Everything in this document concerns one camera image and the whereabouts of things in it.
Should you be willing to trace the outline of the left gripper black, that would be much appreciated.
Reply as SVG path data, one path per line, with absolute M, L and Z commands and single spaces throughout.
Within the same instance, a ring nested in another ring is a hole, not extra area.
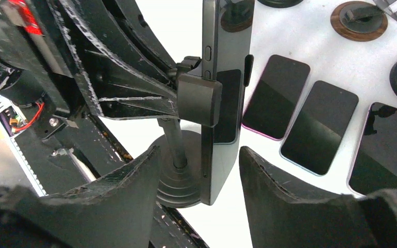
M 16 136 L 80 137 L 105 118 L 177 118 L 175 64 L 134 1 L 0 1 L 0 95 Z

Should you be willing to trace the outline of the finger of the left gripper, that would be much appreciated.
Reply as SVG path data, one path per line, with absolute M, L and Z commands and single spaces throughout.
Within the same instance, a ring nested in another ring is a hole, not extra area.
M 103 1 L 111 24 L 103 41 L 122 61 L 139 72 L 169 82 L 175 62 L 145 21 L 136 1 Z

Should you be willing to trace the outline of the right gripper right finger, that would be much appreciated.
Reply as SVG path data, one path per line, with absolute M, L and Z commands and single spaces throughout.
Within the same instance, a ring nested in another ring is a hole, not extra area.
M 397 189 L 362 198 L 335 194 L 247 146 L 239 171 L 254 247 L 397 247 Z

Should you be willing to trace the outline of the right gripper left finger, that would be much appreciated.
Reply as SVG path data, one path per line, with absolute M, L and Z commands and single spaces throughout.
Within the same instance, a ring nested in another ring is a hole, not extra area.
M 160 148 L 64 194 L 0 187 L 0 247 L 148 247 Z

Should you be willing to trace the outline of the small teal phone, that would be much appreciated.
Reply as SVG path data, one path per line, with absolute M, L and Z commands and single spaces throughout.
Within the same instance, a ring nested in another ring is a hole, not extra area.
M 358 102 L 353 92 L 315 82 L 280 148 L 282 157 L 314 174 L 325 175 Z

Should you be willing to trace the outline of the black smartphone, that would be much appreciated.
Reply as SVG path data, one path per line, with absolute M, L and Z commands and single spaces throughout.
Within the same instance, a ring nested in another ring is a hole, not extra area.
M 348 185 L 362 195 L 397 189 L 396 107 L 371 105 Z

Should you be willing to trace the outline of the black phone pink case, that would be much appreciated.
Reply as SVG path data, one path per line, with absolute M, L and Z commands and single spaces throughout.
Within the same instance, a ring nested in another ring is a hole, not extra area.
M 283 139 L 310 72 L 306 63 L 270 56 L 243 114 L 242 126 L 272 140 Z

